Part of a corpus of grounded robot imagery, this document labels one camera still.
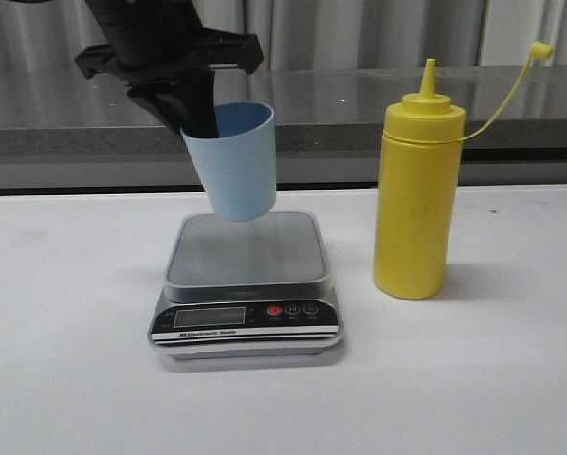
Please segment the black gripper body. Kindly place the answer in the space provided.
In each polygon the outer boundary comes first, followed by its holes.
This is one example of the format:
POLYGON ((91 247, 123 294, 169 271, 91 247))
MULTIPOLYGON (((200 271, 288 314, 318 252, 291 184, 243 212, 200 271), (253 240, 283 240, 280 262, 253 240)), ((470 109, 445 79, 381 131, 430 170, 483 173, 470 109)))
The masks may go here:
POLYGON ((253 73, 264 59, 258 37, 207 28, 192 1, 88 1, 107 43, 75 63, 91 79, 112 75, 130 86, 163 84, 213 93, 214 72, 253 73))

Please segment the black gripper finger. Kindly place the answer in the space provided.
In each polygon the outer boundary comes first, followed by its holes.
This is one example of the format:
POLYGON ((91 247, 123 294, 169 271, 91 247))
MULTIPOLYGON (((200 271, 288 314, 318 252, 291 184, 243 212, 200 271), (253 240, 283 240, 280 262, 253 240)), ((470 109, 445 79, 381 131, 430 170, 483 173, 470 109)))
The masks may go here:
POLYGON ((194 71, 184 81, 181 128, 187 136, 218 137, 213 88, 214 75, 210 71, 194 71))
POLYGON ((176 87, 169 83, 133 84, 128 98, 157 118, 175 135, 180 134, 185 109, 177 96, 176 87))

